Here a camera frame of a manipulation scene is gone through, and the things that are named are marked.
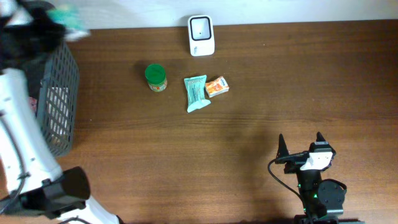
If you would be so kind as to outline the green lid glass jar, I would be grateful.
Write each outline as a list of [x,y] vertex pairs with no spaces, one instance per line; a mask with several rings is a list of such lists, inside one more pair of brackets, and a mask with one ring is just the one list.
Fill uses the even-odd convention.
[[151,64],[145,70],[145,77],[152,91],[164,91],[167,87],[165,69],[159,64]]

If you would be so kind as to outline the teal white tissue pack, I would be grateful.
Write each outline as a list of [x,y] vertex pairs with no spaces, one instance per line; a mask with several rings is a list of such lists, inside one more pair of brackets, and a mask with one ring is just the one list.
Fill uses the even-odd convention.
[[48,10],[47,15],[53,22],[64,26],[64,39],[68,42],[75,42],[90,36],[90,30],[86,27],[75,6],[61,5]]

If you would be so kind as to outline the orange tissue pack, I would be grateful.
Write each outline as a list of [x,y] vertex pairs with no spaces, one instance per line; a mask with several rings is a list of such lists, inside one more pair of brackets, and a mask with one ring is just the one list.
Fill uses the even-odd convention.
[[205,83],[205,90],[210,98],[229,91],[229,85],[224,77]]

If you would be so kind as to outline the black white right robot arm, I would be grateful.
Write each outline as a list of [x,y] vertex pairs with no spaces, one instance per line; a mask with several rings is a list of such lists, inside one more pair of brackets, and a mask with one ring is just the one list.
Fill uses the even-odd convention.
[[[295,154],[289,152],[283,135],[279,135],[277,155],[268,163],[267,169],[278,183],[300,199],[304,214],[294,216],[294,223],[361,223],[358,219],[339,219],[344,212],[347,186],[334,179],[322,179],[321,173],[331,166],[335,155],[336,151],[320,132],[307,151]],[[283,164],[285,174],[295,174],[298,190],[276,178],[271,171],[272,164]]]

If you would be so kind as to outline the purple red snack bag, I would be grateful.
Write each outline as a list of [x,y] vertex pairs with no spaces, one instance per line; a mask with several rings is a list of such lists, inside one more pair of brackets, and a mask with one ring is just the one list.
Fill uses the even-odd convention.
[[33,111],[33,113],[37,114],[38,100],[33,97],[29,97],[29,105],[30,105],[30,108]]

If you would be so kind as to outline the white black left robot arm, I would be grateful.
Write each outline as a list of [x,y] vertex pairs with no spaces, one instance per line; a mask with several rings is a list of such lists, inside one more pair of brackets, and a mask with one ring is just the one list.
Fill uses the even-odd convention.
[[60,223],[121,223],[91,194],[81,167],[57,158],[73,143],[80,74],[67,42],[88,34],[76,10],[1,2],[1,213]]

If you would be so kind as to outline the teal wet wipes pack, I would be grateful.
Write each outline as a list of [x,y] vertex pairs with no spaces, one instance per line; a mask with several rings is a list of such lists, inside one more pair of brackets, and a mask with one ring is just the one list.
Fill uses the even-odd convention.
[[188,113],[202,109],[211,104],[211,101],[205,98],[206,78],[206,75],[200,75],[184,79],[188,98]]

